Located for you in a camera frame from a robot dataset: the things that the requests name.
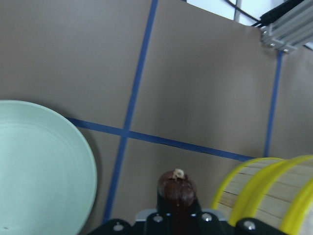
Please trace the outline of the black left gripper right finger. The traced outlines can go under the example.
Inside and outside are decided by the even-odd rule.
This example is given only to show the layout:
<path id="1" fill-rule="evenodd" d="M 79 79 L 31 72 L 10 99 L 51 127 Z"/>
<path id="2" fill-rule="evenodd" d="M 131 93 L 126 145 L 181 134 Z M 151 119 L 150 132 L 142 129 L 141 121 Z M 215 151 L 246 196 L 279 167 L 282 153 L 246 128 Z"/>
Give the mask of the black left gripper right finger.
<path id="1" fill-rule="evenodd" d="M 202 213 L 202 208 L 197 196 L 195 196 L 192 204 L 188 207 L 188 217 L 197 217 Z"/>

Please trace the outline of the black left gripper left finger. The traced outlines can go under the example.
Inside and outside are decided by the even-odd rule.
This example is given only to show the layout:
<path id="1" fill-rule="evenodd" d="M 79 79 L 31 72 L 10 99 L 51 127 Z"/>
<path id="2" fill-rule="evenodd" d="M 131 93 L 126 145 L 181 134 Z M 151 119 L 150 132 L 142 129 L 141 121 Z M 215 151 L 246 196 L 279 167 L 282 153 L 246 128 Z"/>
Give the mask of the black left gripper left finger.
<path id="1" fill-rule="evenodd" d="M 158 189 L 156 210 L 159 214 L 166 216 L 171 222 L 175 222 L 176 199 L 164 197 Z"/>

